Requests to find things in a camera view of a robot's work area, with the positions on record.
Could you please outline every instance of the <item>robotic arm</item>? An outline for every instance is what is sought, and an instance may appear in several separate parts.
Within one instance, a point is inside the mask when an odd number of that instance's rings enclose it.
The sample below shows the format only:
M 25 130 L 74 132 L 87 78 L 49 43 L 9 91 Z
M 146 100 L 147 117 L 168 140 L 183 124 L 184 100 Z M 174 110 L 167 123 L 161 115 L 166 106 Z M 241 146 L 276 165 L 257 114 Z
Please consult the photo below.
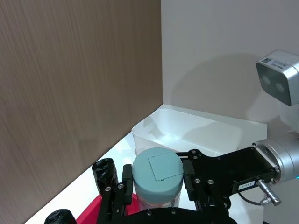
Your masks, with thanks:
M 263 90 L 278 100 L 281 120 L 292 132 L 253 146 L 275 168 L 272 183 L 299 175 L 299 56 L 276 50 L 256 63 Z
M 133 192 L 132 166 L 127 164 L 121 183 L 98 186 L 104 190 L 97 224 L 236 224 L 228 214 L 229 197 L 238 193 L 246 200 L 241 192 L 255 187 L 266 194 L 256 205 L 279 205 L 281 201 L 268 183 L 278 184 L 299 175 L 299 56 L 276 50 L 258 61 L 256 68 L 262 88 L 279 101 L 281 120 L 293 132 L 219 157 L 205 156 L 197 149 L 177 153 L 183 163 L 188 197 L 194 201 L 196 211 L 156 208 L 127 216 L 126 206 L 131 204 Z M 100 180 L 97 176 L 95 179 L 98 184 Z M 50 215 L 45 223 L 56 223 L 53 216 L 64 218 L 58 213 Z M 76 223 L 74 218 L 63 220 L 67 221 L 61 224 Z

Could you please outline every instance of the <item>wood grain panel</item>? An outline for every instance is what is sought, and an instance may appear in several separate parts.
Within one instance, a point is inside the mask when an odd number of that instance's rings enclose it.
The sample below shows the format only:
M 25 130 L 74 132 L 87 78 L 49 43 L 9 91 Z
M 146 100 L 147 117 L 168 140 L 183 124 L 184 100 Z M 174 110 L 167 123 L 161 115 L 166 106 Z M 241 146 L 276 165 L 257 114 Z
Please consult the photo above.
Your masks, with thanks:
M 162 103 L 159 0 L 0 0 L 0 223 L 23 223 Z

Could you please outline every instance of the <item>bolt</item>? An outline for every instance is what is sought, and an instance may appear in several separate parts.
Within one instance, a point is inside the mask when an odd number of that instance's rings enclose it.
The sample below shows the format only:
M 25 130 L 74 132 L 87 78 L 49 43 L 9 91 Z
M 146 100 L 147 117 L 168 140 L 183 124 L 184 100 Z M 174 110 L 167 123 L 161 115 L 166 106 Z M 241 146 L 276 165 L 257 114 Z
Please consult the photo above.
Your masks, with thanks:
M 177 210 L 176 210 L 176 209 L 171 209 L 171 213 L 172 213 L 173 215 L 175 215 L 175 214 L 177 213 Z
M 263 200 L 260 201 L 260 204 L 262 206 L 266 206 L 266 205 L 268 205 L 270 203 L 271 203 L 271 198 L 269 198 L 269 197 L 267 197 L 267 198 L 265 198 L 265 199 L 263 199 Z
M 107 192 L 110 191 L 110 190 L 111 190 L 111 187 L 106 187 L 105 188 L 105 191 L 107 191 Z
M 148 211 L 146 212 L 146 214 L 147 214 L 148 216 L 151 216 L 151 215 L 153 214 L 153 212 L 152 212 L 151 210 L 148 210 Z

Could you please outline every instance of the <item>white container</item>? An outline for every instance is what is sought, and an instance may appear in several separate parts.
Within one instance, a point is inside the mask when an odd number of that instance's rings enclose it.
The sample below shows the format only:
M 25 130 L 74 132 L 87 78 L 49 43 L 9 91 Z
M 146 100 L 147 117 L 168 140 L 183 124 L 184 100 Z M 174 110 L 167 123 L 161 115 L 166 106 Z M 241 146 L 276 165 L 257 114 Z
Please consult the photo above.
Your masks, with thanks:
M 208 156 L 219 156 L 237 150 L 242 130 L 218 121 L 158 109 L 132 129 L 136 155 L 153 147 L 174 152 L 199 149 Z

